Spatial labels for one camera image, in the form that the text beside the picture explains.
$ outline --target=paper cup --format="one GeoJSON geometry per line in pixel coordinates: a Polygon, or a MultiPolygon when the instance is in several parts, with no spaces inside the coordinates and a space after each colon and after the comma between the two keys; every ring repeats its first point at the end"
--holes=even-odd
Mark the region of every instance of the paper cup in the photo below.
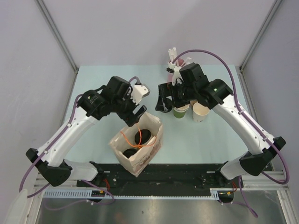
{"type": "Polygon", "coordinates": [[[180,108],[173,108],[173,114],[176,118],[182,118],[184,117],[186,111],[189,109],[189,104],[180,108]]]}
{"type": "Polygon", "coordinates": [[[209,114],[210,110],[209,108],[199,104],[199,103],[195,103],[193,105],[193,120],[195,122],[202,122],[206,116],[209,114]]]}

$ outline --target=white plastic piece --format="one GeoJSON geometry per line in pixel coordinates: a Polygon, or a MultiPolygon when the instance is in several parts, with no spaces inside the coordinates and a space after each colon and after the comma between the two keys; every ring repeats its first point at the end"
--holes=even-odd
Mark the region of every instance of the white plastic piece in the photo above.
{"type": "Polygon", "coordinates": [[[175,66],[173,68],[174,70],[174,73],[173,73],[173,76],[172,76],[172,85],[175,85],[176,81],[177,81],[177,78],[180,78],[180,80],[183,80],[182,79],[182,76],[181,76],[181,73],[179,73],[179,70],[181,69],[182,67],[179,67],[179,66],[175,66]]]}
{"type": "MultiPolygon", "coordinates": [[[[75,117],[76,120],[72,121],[71,127],[65,131],[60,139],[49,149],[48,153],[42,157],[42,161],[47,161],[48,166],[59,167],[66,154],[78,139],[97,122],[96,118],[92,116],[87,117],[86,111],[81,107],[76,108],[75,117]]],[[[51,143],[67,125],[68,121],[66,121],[51,137],[49,143],[51,143]]],[[[47,146],[48,143],[45,143],[43,146],[39,147],[38,155],[40,155],[47,146]]]]}
{"type": "Polygon", "coordinates": [[[169,55],[169,58],[170,58],[170,62],[172,63],[173,60],[178,56],[177,55],[177,49],[176,48],[168,49],[168,55],[169,55]]]}
{"type": "Polygon", "coordinates": [[[234,179],[236,176],[240,176],[246,174],[247,172],[241,167],[239,159],[242,157],[238,157],[234,160],[228,161],[221,168],[220,172],[225,176],[228,180],[234,179]]]}
{"type": "Polygon", "coordinates": [[[8,213],[3,224],[25,224],[26,223],[26,206],[27,206],[27,189],[21,190],[17,197],[10,204],[8,213]]]}
{"type": "Polygon", "coordinates": [[[92,181],[98,174],[96,167],[89,162],[83,163],[65,160],[65,163],[72,167],[71,175],[68,180],[92,181]]]}
{"type": "Polygon", "coordinates": [[[150,89],[145,85],[134,85],[131,93],[133,102],[138,105],[143,97],[149,95],[150,89]]]}
{"type": "Polygon", "coordinates": [[[190,64],[190,62],[191,62],[191,58],[188,57],[188,58],[186,58],[186,60],[184,60],[184,62],[181,64],[181,66],[183,67],[185,65],[188,65],[188,64],[190,64]]]}
{"type": "MultiPolygon", "coordinates": [[[[269,148],[270,145],[263,141],[262,136],[241,114],[238,113],[234,96],[229,95],[223,101],[224,103],[222,105],[218,104],[213,108],[213,110],[226,120],[226,122],[234,129],[234,131],[244,141],[250,153],[253,155],[261,154],[263,153],[264,148],[269,148]]],[[[247,111],[244,111],[243,113],[246,114],[254,122],[254,124],[260,128],[260,130],[263,130],[263,128],[247,113],[247,111]]],[[[274,142],[273,135],[269,134],[265,130],[263,133],[272,143],[274,142]]]]}
{"type": "Polygon", "coordinates": [[[171,62],[168,62],[168,68],[170,69],[174,69],[176,67],[175,64],[171,63],[171,62]]]}

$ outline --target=orange string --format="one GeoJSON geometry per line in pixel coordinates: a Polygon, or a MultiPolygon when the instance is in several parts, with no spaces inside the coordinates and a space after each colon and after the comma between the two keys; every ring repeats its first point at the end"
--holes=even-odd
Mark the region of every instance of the orange string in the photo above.
{"type": "Polygon", "coordinates": [[[130,146],[132,146],[132,147],[138,147],[139,149],[142,148],[142,147],[146,147],[146,146],[153,146],[153,145],[156,143],[156,140],[157,140],[156,137],[155,137],[155,141],[154,141],[154,143],[152,143],[152,144],[150,144],[150,145],[140,145],[140,144],[141,144],[141,139],[142,139],[142,134],[141,134],[141,130],[140,130],[140,128],[139,128],[139,125],[138,125],[138,124],[136,124],[136,125],[137,125],[137,127],[138,127],[139,134],[140,134],[140,141],[139,141],[139,144],[138,144],[138,145],[132,145],[132,144],[129,142],[129,140],[127,139],[127,137],[126,137],[126,135],[124,134],[124,132],[121,132],[121,134],[123,135],[123,137],[125,138],[125,140],[127,141],[127,143],[128,143],[130,146]]]}

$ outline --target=green paper cup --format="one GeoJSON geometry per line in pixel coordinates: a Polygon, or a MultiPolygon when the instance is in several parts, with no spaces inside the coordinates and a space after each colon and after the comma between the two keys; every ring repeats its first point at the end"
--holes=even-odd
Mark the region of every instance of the green paper cup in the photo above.
{"type": "Polygon", "coordinates": [[[189,109],[189,104],[180,108],[173,108],[173,114],[176,118],[182,118],[184,117],[186,111],[189,109]]]}

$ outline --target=floor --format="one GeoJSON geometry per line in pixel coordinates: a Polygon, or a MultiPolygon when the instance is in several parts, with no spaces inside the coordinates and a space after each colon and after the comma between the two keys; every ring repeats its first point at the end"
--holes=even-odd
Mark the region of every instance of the floor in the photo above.
{"type": "MultiPolygon", "coordinates": [[[[240,205],[223,205],[209,200],[119,199],[109,206],[78,203],[69,208],[49,211],[41,207],[37,224],[285,224],[275,191],[246,192],[254,218],[240,205]]],[[[46,199],[48,207],[60,208],[74,199],[46,199]]],[[[242,201],[236,193],[234,201],[242,201]]]]}

